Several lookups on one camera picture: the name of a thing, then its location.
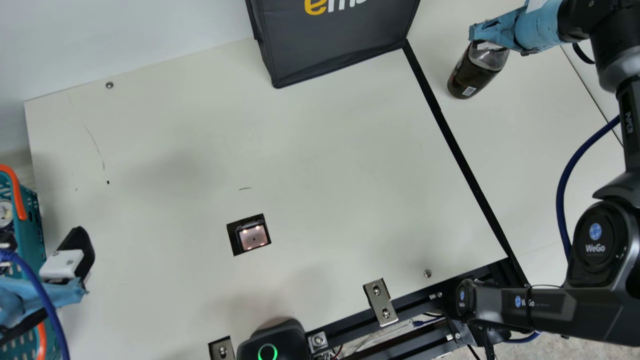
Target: light blue tape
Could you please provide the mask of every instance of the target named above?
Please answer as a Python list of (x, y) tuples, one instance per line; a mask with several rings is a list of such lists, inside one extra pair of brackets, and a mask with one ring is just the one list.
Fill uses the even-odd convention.
[(489, 41), (519, 53), (538, 53), (562, 44), (557, 24), (561, 3), (562, 0), (549, 0), (540, 9), (527, 13), (527, 0), (521, 8), (471, 25), (469, 41)]
[(549, 0), (540, 9), (521, 14), (515, 38), (530, 51), (544, 51), (563, 43), (558, 36), (558, 9), (562, 0)]
[[(79, 277), (76, 277), (65, 285), (42, 284), (42, 286), (49, 295), (53, 306), (56, 308), (69, 304), (77, 304), (82, 300), (82, 297), (88, 293), (81, 286)], [(15, 305), (15, 299), (18, 299), (20, 302), (20, 306), (11, 307), (13, 311), (3, 308), (0, 312), (3, 314), (2, 317), (0, 317), (0, 325), (9, 328), (17, 325), (23, 321), (25, 317), (42, 308), (42, 301), (28, 280), (12, 279), (9, 277), (0, 278), (0, 297), (6, 297), (7, 304)]]
[(515, 42), (515, 25), (516, 19), (526, 9), (527, 7), (523, 6), (495, 19), (469, 26), (469, 41), (485, 40), (518, 52), (524, 51), (525, 49)]

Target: white tabletop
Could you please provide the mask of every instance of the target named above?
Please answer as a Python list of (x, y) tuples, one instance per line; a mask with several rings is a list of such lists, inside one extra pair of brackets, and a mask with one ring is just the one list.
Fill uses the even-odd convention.
[[(573, 153), (605, 125), (596, 104), (560, 47), (527, 57), (512, 52), (502, 72), (471, 99), (455, 99), (447, 91), (449, 74), (468, 45), (469, 25), (521, 5), (515, 0), (425, 1), (408, 38), (525, 274), (532, 283), (562, 281), (562, 256), (553, 257), (560, 262), (543, 264), (540, 254), (533, 253), (562, 249), (557, 184)], [(622, 147), (612, 133), (605, 135), (568, 183), (569, 234), (595, 202), (593, 192), (623, 171)], [(549, 276), (536, 275), (542, 267), (552, 269)]]
[[(82, 225), (97, 255), (75, 358), (204, 360), (506, 257), (402, 51), (276, 90), (247, 39), (106, 81), (25, 105), (47, 247)], [(259, 213), (273, 243), (234, 257)]]

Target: teal basket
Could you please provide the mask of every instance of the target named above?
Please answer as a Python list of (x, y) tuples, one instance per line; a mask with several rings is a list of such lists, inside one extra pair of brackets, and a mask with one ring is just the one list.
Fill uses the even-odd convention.
[[(14, 186), (19, 186), (20, 188), (24, 211), (27, 214), (27, 219), (24, 221), (18, 219), (15, 199), (13, 199)], [(42, 221), (40, 218), (40, 208), (38, 207), (38, 196), (35, 192), (20, 184), (12, 184), (9, 174), (0, 170), (0, 201), (3, 200), (12, 202), (13, 223), (0, 228), (0, 234), (5, 231), (14, 232), (15, 239), (18, 243), (18, 255), (24, 259), (37, 274), (47, 259), (44, 249), (44, 238), (42, 237)], [(2, 276), (29, 281), (16, 264), (13, 264)], [(45, 329), (47, 331), (46, 360), (60, 360), (60, 350), (57, 348), (58, 341), (49, 319), (45, 320)], [(39, 343), (38, 332), (35, 328), (31, 329), (17, 339), (3, 345), (0, 348), (0, 360), (35, 360)]]

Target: white wall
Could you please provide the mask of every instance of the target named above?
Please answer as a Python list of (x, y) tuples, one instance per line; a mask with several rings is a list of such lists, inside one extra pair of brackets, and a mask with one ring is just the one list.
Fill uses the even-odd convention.
[(251, 35), (243, 0), (2, 0), (0, 153), (28, 146), (25, 100)]

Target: bottle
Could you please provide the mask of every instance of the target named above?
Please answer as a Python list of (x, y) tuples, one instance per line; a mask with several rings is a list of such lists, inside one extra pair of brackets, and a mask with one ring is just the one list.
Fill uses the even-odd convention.
[(459, 99), (472, 97), (502, 70), (508, 57), (506, 47), (484, 41), (472, 42), (451, 72), (447, 83), (449, 92)]

